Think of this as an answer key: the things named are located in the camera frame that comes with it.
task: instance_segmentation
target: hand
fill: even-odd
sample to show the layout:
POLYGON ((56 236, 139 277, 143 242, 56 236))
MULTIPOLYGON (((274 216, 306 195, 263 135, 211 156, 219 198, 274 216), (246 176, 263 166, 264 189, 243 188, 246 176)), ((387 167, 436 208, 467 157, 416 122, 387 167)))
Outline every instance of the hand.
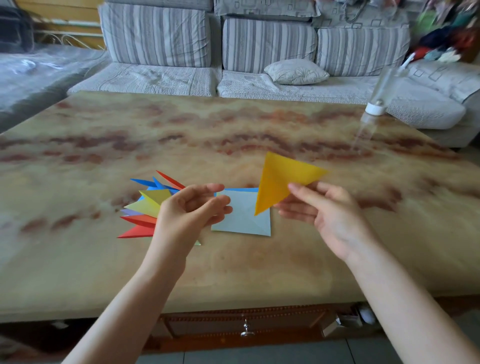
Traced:
POLYGON ((292 194, 275 205, 279 214, 314 225, 340 259, 347 261, 365 244, 378 244, 357 202, 342 187, 314 182, 306 187, 290 183, 288 188, 292 194))
POLYGON ((160 206, 155 232, 142 266, 155 270, 161 264, 168 264, 180 277, 200 231, 222 221, 225 214, 233 210, 227 206, 230 197, 214 197, 215 192, 224 188, 218 183, 192 185, 165 200, 160 206))

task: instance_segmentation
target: forearm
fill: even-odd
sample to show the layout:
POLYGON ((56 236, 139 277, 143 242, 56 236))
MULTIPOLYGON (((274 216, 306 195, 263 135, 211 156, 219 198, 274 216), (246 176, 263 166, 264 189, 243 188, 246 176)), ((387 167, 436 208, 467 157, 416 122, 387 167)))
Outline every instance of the forearm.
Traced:
POLYGON ((141 268, 64 363, 135 363, 177 280, 163 272, 141 268))
POLYGON ((470 340, 381 245, 347 264, 405 364, 480 363, 470 340))

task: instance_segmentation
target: yellow wooden wall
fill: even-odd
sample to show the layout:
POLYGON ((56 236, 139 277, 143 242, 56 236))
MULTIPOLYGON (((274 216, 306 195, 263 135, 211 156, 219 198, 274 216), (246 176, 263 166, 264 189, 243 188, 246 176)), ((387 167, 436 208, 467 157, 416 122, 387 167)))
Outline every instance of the yellow wooden wall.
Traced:
MULTIPOLYGON (((16 0, 18 6, 28 11, 33 17, 47 19, 61 19, 70 21, 100 22, 97 7, 103 0, 16 0)), ((85 27, 57 24, 36 24, 36 29, 55 31, 81 32, 101 34, 100 27, 85 27)), ((95 36, 75 36, 91 48, 104 47, 103 38, 95 36)))

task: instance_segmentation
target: dark backpack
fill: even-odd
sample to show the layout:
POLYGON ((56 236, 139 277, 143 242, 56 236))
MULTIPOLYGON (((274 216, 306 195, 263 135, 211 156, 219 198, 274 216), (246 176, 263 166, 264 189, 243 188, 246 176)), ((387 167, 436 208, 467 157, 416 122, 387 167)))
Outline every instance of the dark backpack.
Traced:
POLYGON ((30 15, 22 9, 0 6, 0 52, 27 53, 33 46, 30 15))

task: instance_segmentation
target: yellow origami paper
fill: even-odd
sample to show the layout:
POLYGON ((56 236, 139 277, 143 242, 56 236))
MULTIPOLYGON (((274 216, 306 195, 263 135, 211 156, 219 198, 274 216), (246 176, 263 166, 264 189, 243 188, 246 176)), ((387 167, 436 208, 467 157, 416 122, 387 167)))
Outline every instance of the yellow origami paper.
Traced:
POLYGON ((290 194, 291 182, 307 185, 328 173, 320 167, 267 152, 258 189, 255 215, 264 212, 290 194))
POLYGON ((137 211, 154 218, 158 216, 160 204, 171 196, 169 190, 140 191, 140 193, 145 198, 138 200, 133 204, 127 205, 125 208, 129 208, 130 210, 137 211))

